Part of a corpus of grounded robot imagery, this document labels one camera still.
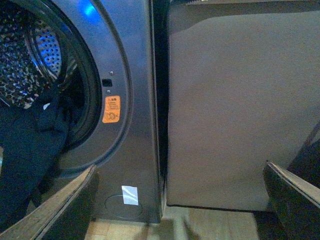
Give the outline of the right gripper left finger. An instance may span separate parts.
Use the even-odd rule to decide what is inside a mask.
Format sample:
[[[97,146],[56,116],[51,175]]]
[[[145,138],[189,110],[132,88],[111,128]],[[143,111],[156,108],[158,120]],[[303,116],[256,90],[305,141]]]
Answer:
[[[2,240],[84,240],[92,218],[99,173],[91,165],[26,217],[0,234]]]

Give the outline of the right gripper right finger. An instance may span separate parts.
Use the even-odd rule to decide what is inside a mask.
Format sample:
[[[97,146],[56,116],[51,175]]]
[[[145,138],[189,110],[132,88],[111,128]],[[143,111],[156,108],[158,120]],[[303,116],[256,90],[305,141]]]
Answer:
[[[320,189],[267,161],[263,180],[271,205],[290,240],[320,238]]]

